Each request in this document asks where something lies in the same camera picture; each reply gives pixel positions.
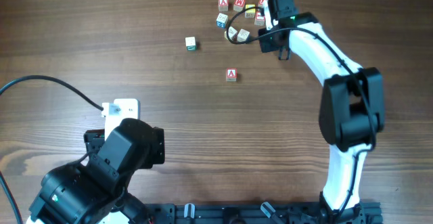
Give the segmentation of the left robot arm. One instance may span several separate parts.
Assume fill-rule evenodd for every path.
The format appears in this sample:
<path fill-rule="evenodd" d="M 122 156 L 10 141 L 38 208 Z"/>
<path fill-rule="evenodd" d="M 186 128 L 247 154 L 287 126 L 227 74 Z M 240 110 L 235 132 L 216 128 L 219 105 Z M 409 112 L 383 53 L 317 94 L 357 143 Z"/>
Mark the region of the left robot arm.
<path fill-rule="evenodd" d="M 97 223 L 128 194 L 139 169 L 163 164 L 164 130 L 134 118 L 121 120 L 111 132 L 88 130 L 86 154 L 49 171 L 30 205 L 36 223 Z"/>

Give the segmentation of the red I block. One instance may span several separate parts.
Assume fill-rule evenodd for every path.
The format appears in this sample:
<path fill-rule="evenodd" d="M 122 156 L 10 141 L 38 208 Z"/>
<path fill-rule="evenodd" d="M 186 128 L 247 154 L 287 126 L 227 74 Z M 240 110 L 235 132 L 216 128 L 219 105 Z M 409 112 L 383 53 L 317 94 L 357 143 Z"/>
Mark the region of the red I block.
<path fill-rule="evenodd" d="M 255 17 L 254 17 L 254 24 L 256 26 L 264 26 L 265 25 L 265 17 L 260 12 L 256 12 Z"/>

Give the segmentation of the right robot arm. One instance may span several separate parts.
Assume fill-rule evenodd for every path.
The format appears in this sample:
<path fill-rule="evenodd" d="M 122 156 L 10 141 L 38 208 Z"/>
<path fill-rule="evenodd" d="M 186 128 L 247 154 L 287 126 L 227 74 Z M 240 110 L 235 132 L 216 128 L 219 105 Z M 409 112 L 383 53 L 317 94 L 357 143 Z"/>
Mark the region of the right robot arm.
<path fill-rule="evenodd" d="M 319 128 L 329 144 L 329 169 L 318 220 L 360 218 L 363 164 L 384 128 L 382 75 L 346 56 L 312 13 L 298 12 L 294 0 L 264 0 L 260 12 L 266 25 L 258 32 L 262 52 L 295 53 L 322 86 Z"/>

